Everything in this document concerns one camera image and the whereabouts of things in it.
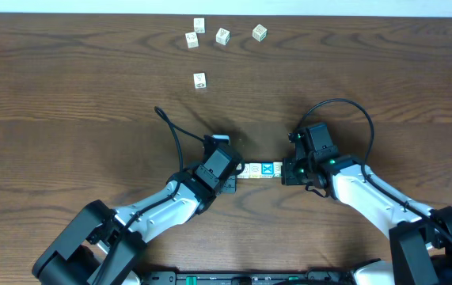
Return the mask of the blue-sided smiley wooden block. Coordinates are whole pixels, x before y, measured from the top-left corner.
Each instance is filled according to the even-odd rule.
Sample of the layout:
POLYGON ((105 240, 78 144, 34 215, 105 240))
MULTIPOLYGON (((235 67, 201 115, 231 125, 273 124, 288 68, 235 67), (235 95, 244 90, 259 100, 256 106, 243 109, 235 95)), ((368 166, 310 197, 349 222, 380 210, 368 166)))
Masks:
POLYGON ((241 165, 237 167, 237 170, 241 170, 241 172, 237 175, 238 179, 249 179, 250 177, 250 164, 245 163, 244 167, 241 168, 241 165))

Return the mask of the yellow-sided wooden block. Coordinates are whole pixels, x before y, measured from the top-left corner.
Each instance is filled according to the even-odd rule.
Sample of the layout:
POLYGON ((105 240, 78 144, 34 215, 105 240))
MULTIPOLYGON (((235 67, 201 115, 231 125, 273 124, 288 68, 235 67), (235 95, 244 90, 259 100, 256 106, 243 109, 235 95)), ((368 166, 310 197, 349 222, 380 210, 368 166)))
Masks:
POLYGON ((250 163, 249 164, 249 178, 261 178, 262 176, 262 164, 261 163, 250 163))

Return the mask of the wooden block mid table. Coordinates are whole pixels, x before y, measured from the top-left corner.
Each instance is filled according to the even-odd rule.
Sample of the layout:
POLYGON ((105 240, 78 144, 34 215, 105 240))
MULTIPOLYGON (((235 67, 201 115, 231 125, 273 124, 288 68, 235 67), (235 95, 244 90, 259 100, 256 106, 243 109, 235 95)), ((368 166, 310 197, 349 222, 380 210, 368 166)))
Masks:
POLYGON ((280 161, 274 161, 273 162, 273 166, 274 166, 274 174, 273 177, 281 177, 282 176, 282 167, 283 167, 283 163, 280 161))

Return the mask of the blue X wooden block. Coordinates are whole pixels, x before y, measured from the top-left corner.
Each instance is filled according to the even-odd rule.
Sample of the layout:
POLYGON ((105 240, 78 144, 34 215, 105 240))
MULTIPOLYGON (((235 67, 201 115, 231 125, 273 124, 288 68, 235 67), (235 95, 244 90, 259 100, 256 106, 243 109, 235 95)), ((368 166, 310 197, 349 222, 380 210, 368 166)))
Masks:
POLYGON ((275 175, 275 168, 272 162, 264 162, 261 164, 261 178, 273 178, 275 175))

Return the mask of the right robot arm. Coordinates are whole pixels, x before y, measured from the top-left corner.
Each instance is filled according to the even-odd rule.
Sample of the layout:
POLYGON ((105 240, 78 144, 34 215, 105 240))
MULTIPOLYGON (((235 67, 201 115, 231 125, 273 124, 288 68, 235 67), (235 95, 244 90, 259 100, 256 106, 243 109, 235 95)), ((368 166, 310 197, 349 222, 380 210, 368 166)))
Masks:
POLYGON ((324 123, 300 127, 288 138, 295 154, 283 159, 282 183, 352 207, 389 240, 391 260, 352 269, 351 284, 452 284, 452 207, 417 202, 363 161, 342 155, 324 123))

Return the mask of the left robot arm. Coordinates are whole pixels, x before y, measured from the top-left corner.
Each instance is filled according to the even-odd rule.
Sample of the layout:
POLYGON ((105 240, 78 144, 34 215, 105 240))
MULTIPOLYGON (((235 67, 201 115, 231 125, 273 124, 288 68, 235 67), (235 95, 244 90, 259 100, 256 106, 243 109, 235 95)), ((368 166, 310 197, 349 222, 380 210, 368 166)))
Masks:
POLYGON ((139 283, 133 272, 148 243, 204 213, 242 164, 226 135, 205 136, 203 160, 174 173, 165 187, 137 203, 87 204, 32 267, 42 284, 139 283))

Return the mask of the wooden block soccer ball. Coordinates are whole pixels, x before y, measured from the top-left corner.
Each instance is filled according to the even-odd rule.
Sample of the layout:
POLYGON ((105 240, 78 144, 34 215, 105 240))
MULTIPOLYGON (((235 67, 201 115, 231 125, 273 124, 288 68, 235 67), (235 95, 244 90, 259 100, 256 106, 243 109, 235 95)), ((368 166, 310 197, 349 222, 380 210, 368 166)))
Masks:
POLYGON ((196 89, 204 89, 207 87, 207 79, 205 73, 193 74, 194 86, 196 89))

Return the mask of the wooden block numeral three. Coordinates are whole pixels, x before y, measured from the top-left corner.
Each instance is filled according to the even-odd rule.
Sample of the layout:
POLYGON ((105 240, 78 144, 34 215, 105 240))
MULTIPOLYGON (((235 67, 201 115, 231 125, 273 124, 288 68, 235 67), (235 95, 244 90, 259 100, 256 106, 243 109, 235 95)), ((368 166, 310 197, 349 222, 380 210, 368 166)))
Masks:
POLYGON ((218 44, 227 45, 230 40, 230 31, 224 28, 219 28, 215 39, 218 44))

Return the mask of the red-sided wooden block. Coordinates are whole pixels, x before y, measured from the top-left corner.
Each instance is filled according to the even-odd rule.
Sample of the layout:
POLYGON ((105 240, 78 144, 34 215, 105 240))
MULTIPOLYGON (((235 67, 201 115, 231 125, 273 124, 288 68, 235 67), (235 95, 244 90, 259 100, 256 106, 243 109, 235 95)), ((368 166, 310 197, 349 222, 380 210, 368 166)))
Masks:
POLYGON ((187 32, 185 34, 185 39, 188 48, 197 48, 199 46, 199 39, 196 32, 187 32))

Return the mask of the green-print wooden block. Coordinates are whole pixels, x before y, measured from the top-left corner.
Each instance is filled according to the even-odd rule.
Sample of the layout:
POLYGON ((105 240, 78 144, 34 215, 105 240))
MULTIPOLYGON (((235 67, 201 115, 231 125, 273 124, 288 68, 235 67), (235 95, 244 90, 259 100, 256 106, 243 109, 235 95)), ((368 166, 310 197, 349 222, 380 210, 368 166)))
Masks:
POLYGON ((258 24, 254 29, 252 36, 258 42, 262 42, 263 39, 267 36, 268 30, 261 24, 258 24))

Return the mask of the top wooden block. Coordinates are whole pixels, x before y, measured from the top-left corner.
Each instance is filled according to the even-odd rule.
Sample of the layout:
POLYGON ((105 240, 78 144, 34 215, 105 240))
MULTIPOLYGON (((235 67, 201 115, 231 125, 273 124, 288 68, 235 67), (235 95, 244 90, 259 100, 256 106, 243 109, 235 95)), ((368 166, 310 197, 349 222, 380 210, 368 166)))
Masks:
POLYGON ((205 33, 205 19, 203 17, 197 17, 193 19, 193 28, 196 33, 205 33))

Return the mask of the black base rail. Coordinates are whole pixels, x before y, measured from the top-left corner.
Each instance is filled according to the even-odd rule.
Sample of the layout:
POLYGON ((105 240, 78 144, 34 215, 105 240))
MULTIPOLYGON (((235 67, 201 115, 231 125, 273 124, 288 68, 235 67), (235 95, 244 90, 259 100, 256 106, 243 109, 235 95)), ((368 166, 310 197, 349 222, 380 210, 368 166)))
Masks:
POLYGON ((147 272, 142 285, 355 284, 350 272, 147 272))

